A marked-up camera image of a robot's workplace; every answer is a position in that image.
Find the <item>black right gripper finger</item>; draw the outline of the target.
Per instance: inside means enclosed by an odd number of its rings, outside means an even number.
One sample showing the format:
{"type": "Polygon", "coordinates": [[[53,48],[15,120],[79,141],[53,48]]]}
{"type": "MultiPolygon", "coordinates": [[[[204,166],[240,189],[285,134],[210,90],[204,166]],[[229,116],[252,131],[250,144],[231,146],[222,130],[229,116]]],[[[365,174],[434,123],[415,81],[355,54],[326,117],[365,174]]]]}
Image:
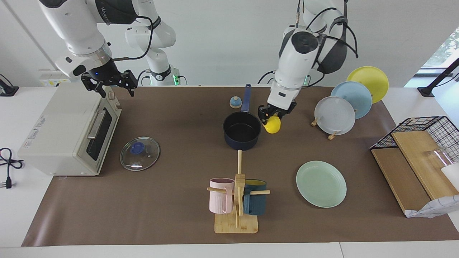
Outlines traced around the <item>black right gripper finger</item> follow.
{"type": "Polygon", "coordinates": [[[81,81],[88,91],[95,91],[99,93],[102,98],[106,97],[105,90],[103,89],[103,81],[92,82],[90,75],[81,75],[81,81]]]}
{"type": "Polygon", "coordinates": [[[134,89],[137,88],[138,79],[132,71],[124,71],[121,73],[121,87],[128,90],[131,97],[134,97],[134,89]]]}

